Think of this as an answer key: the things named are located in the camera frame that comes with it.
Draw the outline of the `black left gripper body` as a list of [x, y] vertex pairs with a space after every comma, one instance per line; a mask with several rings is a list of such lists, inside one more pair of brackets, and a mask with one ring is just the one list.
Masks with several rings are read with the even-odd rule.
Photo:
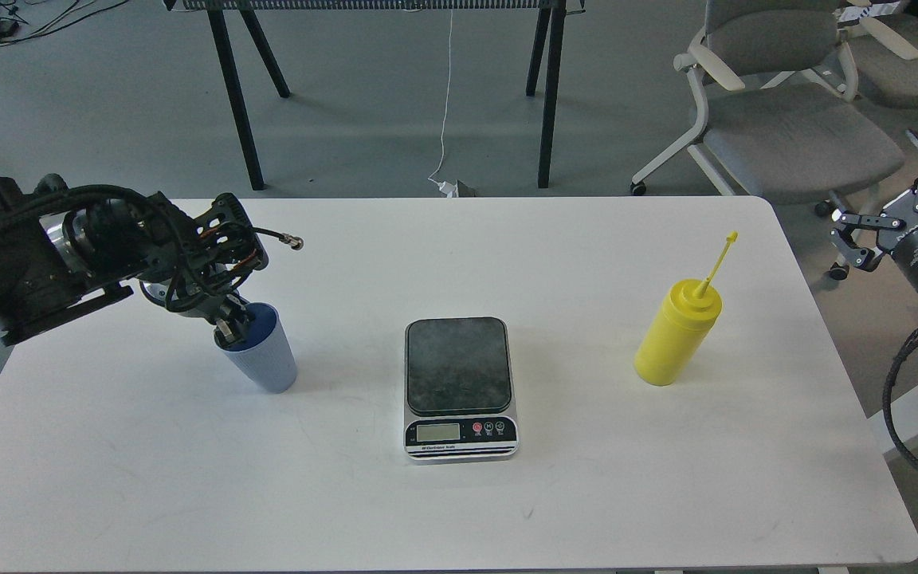
[[245, 301], [237, 288], [269, 255], [236, 196], [220, 194], [182, 229], [182, 255], [139, 290], [169, 313], [205, 320], [240, 320]]

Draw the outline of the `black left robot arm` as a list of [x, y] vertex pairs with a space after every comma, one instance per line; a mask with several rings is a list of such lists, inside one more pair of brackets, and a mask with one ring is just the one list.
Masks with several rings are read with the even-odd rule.
[[12, 346], [131, 297], [200, 317], [219, 348], [243, 348], [260, 315], [239, 294], [269, 263], [243, 204], [219, 195], [190, 217], [163, 193], [70, 187], [50, 174], [25, 193], [0, 177], [0, 330]]

